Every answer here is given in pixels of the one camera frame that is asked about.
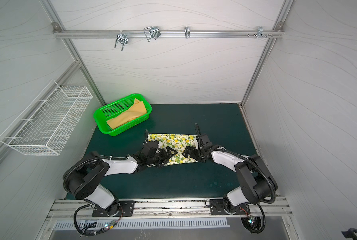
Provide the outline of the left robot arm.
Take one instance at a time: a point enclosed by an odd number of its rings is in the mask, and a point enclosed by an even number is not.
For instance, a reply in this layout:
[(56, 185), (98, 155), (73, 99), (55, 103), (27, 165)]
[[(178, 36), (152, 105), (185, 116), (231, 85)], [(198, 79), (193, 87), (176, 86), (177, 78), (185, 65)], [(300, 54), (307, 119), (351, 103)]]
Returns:
[(104, 177), (138, 173), (148, 167), (163, 167), (177, 154), (178, 151), (171, 147), (160, 147), (158, 141), (146, 141), (140, 151), (126, 157), (91, 152), (64, 173), (63, 188), (76, 200), (95, 204), (107, 211), (108, 215), (114, 215), (119, 208), (119, 201), (101, 185)]

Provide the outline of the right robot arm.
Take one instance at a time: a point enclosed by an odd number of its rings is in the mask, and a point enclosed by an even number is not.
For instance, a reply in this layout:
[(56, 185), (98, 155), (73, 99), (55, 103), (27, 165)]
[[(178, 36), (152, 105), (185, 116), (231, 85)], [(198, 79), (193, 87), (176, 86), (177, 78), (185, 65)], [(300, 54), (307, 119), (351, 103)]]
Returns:
[(258, 155), (243, 156), (220, 145), (213, 145), (206, 134), (196, 137), (197, 147), (186, 147), (183, 156), (199, 162), (211, 160), (236, 173), (239, 187), (223, 197), (223, 208), (233, 214), (241, 204), (272, 204), (278, 185)]

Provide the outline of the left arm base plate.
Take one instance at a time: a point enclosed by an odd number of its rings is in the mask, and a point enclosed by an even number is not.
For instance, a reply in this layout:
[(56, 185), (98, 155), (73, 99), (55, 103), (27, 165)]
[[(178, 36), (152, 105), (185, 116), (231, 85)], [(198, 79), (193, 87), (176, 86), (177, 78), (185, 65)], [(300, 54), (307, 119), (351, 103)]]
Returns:
[(92, 217), (131, 217), (134, 211), (134, 201), (119, 201), (115, 200), (107, 208), (102, 208), (95, 204)]

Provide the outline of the lemon print skirt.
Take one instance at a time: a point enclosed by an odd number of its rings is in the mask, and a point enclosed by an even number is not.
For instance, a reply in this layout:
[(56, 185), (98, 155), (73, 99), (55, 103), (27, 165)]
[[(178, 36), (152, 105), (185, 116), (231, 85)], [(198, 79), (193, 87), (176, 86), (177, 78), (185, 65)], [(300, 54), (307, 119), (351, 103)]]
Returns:
[(158, 141), (159, 148), (172, 148), (177, 151), (169, 160), (166, 161), (165, 166), (196, 163), (197, 161), (191, 157), (184, 157), (182, 153), (186, 147), (194, 147), (198, 149), (198, 143), (195, 135), (175, 135), (175, 134), (148, 134), (148, 141)]

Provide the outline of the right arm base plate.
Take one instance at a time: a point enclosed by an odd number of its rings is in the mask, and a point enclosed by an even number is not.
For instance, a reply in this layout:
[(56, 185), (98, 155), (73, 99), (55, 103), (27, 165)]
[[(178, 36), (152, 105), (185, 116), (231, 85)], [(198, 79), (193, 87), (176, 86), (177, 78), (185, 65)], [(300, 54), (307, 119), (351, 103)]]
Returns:
[(205, 205), (210, 209), (210, 214), (218, 215), (250, 215), (250, 208), (248, 204), (240, 204), (238, 206), (232, 205), (227, 199), (206, 199)]

